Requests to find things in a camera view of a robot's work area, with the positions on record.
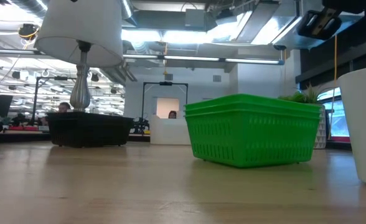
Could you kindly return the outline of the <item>green plastic basket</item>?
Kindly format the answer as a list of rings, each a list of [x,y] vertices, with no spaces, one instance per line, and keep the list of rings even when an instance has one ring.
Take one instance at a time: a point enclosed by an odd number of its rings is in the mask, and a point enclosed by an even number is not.
[[[187,114],[235,109],[301,111],[309,113],[315,113],[319,111],[317,106],[310,104],[247,94],[228,95],[212,100],[187,104],[185,106],[185,112]]]
[[[237,109],[187,114],[185,119],[194,157],[250,168],[310,161],[319,113]]]

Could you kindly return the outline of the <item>black plastic basket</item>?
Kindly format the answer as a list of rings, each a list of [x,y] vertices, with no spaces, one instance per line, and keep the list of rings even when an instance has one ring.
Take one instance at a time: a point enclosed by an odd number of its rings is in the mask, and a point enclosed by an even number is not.
[[[77,148],[124,145],[134,124],[133,118],[84,112],[49,113],[47,118],[52,143]]]

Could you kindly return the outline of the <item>white plastic bin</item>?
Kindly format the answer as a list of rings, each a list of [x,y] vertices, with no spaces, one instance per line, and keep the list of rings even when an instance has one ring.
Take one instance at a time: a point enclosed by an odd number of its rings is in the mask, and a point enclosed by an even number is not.
[[[152,115],[149,127],[151,144],[190,145],[185,119],[162,119]]]

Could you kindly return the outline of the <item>small black background robot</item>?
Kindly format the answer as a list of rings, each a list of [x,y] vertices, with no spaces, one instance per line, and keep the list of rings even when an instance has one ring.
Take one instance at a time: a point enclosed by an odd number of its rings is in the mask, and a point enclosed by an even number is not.
[[[149,121],[138,117],[134,119],[133,129],[133,134],[145,134],[145,131],[149,131]]]

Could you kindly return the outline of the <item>long ceiling light tube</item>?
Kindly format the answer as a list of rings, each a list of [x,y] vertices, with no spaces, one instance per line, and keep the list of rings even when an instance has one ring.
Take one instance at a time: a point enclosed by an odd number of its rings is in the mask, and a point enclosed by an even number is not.
[[[225,58],[225,57],[196,57],[196,56],[180,56],[180,55],[140,55],[140,54],[124,54],[124,58],[128,59],[150,59],[150,60],[184,60],[195,62],[218,62],[218,63],[245,63],[245,64],[262,64],[262,65],[284,65],[284,60],[265,60],[258,58]]]

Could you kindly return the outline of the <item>table lamp white shade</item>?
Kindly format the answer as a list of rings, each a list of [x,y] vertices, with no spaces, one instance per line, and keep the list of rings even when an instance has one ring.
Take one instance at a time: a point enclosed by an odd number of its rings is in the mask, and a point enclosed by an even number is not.
[[[123,61],[120,0],[50,0],[34,47],[75,64],[77,79],[70,104],[77,111],[90,105],[90,68],[114,67]]]

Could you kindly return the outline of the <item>plant in white patterned pot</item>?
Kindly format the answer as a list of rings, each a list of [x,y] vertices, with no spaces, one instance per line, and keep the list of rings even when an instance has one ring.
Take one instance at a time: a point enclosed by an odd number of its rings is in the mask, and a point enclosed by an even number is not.
[[[324,149],[327,142],[327,122],[326,122],[326,108],[319,102],[319,95],[322,90],[319,87],[313,87],[311,84],[306,86],[305,91],[297,91],[292,95],[279,96],[281,100],[293,101],[297,103],[305,103],[315,105],[319,108],[319,124],[314,142],[314,149]]]

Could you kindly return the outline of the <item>round black ceiling device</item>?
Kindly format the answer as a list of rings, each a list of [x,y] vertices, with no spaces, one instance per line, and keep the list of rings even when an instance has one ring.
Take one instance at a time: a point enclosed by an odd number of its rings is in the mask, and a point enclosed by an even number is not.
[[[35,24],[23,24],[17,31],[18,36],[24,40],[34,40],[40,31],[40,27]]]

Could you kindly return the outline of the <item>white plastic cup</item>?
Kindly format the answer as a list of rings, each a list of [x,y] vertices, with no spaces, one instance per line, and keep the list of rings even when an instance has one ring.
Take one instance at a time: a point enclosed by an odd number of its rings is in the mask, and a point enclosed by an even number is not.
[[[366,184],[366,68],[338,79],[359,179]]]

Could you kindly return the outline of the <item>black background gantry frame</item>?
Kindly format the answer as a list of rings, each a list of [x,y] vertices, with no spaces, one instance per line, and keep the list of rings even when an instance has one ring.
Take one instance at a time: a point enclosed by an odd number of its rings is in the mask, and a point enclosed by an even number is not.
[[[45,82],[43,82],[43,84],[40,84],[40,81],[42,79],[44,79]],[[35,82],[34,104],[33,104],[32,117],[30,119],[29,124],[34,124],[34,122],[35,122],[35,116],[36,116],[36,111],[37,111],[37,97],[38,97],[39,88],[49,80],[67,81],[67,80],[76,80],[76,78],[63,77],[63,76],[55,76],[55,77],[40,76],[40,77],[37,77],[36,82]]]

